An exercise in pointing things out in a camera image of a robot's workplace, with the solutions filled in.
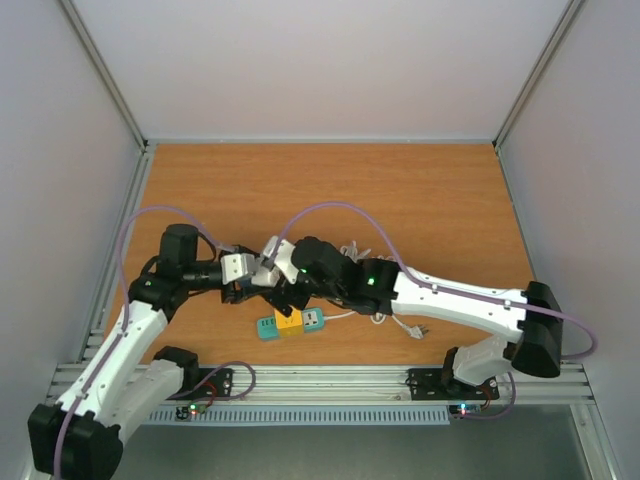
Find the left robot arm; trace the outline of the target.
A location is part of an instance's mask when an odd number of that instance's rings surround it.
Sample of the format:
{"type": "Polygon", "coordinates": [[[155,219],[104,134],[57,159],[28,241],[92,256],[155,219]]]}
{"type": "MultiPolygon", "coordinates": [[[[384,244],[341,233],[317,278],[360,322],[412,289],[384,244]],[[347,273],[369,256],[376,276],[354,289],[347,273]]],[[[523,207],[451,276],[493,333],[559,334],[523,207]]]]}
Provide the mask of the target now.
{"type": "Polygon", "coordinates": [[[254,273],[256,253],[211,244],[213,258],[197,257],[208,237],[173,224],[159,252],[129,286],[119,317],[75,382],[51,405],[39,404],[27,428],[34,467],[56,479],[110,479],[126,444],[167,399],[189,398],[201,386],[195,353],[164,347],[138,378],[132,375],[153,341],[191,297],[224,290],[254,273]]]}

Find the teal power strip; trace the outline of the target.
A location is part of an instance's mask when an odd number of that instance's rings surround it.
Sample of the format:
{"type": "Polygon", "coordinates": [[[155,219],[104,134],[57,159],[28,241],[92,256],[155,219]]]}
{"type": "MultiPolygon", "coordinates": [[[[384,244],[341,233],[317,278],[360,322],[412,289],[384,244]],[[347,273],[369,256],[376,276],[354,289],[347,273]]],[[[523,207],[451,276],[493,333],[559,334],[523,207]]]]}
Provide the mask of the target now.
{"type": "MultiPolygon", "coordinates": [[[[319,308],[310,308],[300,311],[302,312],[304,322],[303,334],[314,333],[324,328],[325,319],[322,311],[319,308]]],[[[275,326],[274,313],[269,317],[258,319],[256,322],[256,330],[258,337],[263,341],[284,339],[278,337],[275,326]]]]}

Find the aluminium front rail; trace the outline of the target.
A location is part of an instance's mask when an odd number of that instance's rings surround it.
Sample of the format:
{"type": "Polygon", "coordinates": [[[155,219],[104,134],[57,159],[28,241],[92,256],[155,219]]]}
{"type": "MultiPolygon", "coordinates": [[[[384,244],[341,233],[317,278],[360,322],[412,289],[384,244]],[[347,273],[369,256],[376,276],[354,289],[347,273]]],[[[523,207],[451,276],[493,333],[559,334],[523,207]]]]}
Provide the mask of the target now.
{"type": "MultiPolygon", "coordinates": [[[[256,365],[256,386],[244,398],[255,405],[395,405],[411,401],[413,389],[405,384],[409,365],[256,365]]],[[[594,394],[584,368],[565,364],[555,379],[513,374],[497,378],[499,398],[506,405],[511,395],[520,405],[593,404],[594,394]]]]}

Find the right small circuit board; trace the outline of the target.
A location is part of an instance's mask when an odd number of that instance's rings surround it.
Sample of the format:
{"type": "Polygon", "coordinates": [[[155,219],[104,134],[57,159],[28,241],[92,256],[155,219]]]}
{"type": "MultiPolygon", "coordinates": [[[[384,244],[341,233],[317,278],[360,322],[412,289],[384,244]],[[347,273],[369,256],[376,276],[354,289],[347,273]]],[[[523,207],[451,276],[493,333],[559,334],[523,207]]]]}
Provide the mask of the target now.
{"type": "Polygon", "coordinates": [[[449,413],[455,418],[462,418],[465,416],[473,416],[480,414],[483,411],[483,406],[480,404],[459,403],[449,406],[449,413]]]}

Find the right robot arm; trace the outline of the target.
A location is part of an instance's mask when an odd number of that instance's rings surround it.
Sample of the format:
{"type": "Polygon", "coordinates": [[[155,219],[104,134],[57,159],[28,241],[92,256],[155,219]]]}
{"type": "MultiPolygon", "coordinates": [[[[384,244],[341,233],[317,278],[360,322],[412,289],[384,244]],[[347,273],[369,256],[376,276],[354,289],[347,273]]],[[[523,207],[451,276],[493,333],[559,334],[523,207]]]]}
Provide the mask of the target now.
{"type": "Polygon", "coordinates": [[[489,333],[472,346],[448,350],[441,383],[450,395],[463,396],[511,371],[538,378],[560,374],[563,321],[544,283],[519,290],[447,281],[392,260],[354,260],[311,236],[294,244],[271,238],[260,260],[280,276],[272,292],[282,312],[320,298],[362,315],[425,316],[489,333]]]}

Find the yellow plug adapter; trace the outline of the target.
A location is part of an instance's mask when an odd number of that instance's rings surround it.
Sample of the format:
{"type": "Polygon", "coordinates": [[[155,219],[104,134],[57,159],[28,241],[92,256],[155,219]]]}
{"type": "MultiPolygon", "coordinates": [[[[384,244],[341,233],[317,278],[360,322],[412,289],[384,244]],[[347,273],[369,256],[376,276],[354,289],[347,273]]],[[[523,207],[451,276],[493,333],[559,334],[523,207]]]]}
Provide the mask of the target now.
{"type": "Polygon", "coordinates": [[[303,316],[300,310],[293,309],[288,316],[275,311],[274,320],[279,338],[297,336],[304,333],[303,316]]]}

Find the small circuit board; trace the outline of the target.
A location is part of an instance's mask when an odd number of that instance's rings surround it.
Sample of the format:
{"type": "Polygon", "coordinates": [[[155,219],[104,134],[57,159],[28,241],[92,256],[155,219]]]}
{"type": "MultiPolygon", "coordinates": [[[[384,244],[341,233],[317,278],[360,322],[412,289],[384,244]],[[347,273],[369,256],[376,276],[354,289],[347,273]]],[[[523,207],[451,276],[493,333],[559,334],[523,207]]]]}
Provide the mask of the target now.
{"type": "Polygon", "coordinates": [[[449,413],[455,418],[462,418],[465,416],[473,416],[480,414],[483,411],[483,406],[480,404],[459,403],[449,406],[449,413]]]}
{"type": "Polygon", "coordinates": [[[206,404],[191,403],[177,406],[175,409],[175,420],[178,422],[194,421],[204,415],[209,407],[206,404]]]}

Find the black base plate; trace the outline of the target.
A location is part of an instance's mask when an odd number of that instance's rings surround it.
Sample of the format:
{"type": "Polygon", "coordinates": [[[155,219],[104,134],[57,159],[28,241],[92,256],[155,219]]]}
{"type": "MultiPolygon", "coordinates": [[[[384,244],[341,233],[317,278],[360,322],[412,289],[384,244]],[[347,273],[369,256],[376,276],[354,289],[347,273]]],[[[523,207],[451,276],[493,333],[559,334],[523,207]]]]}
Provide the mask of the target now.
{"type": "Polygon", "coordinates": [[[214,398],[228,398],[231,396],[233,386],[233,369],[223,368],[213,375],[209,373],[213,368],[200,367],[198,376],[194,381],[198,388],[187,393],[185,390],[172,395],[169,400],[175,401],[202,401],[214,398]]]}
{"type": "Polygon", "coordinates": [[[500,393],[494,377],[480,385],[469,385],[454,379],[443,368],[410,368],[405,384],[411,399],[447,401],[498,400],[500,393]]]}

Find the left small circuit board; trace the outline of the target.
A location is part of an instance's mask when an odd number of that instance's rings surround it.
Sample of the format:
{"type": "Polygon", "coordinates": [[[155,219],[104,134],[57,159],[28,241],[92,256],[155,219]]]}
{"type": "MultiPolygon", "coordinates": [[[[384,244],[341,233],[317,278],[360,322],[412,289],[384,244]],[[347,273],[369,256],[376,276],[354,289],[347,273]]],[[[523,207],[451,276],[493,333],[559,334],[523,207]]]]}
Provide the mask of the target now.
{"type": "Polygon", "coordinates": [[[191,403],[177,406],[175,409],[175,420],[178,422],[194,421],[204,415],[209,407],[206,404],[191,403]]]}

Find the white cube socket adapter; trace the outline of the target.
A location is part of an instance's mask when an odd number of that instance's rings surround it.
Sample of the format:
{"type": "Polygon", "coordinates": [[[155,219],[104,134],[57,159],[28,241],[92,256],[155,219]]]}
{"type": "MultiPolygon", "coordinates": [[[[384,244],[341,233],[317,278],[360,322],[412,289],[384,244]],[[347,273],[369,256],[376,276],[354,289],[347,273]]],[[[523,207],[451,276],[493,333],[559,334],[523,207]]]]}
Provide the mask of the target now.
{"type": "Polygon", "coordinates": [[[269,270],[261,266],[251,277],[251,284],[257,287],[272,288],[277,285],[280,276],[281,274],[277,268],[269,270]]]}

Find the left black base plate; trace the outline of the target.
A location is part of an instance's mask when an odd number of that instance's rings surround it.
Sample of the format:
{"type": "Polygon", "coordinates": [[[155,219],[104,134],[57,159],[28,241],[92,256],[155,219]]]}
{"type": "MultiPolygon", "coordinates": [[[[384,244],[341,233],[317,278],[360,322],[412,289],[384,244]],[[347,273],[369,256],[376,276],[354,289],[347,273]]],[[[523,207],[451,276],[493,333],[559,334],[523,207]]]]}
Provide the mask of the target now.
{"type": "Polygon", "coordinates": [[[209,373],[213,368],[200,367],[198,376],[194,381],[198,388],[187,393],[185,390],[172,395],[169,400],[175,401],[202,401],[214,398],[228,398],[231,396],[233,386],[233,369],[223,368],[213,375],[209,373]]]}

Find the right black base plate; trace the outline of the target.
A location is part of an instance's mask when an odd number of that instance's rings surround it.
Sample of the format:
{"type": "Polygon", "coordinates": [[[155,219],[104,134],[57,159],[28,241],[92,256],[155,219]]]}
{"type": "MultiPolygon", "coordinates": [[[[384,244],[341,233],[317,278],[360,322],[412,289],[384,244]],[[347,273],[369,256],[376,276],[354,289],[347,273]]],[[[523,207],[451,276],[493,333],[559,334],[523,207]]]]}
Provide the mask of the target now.
{"type": "Polygon", "coordinates": [[[410,368],[405,384],[411,399],[447,401],[498,400],[500,393],[494,377],[480,385],[469,385],[454,379],[443,368],[410,368]]]}

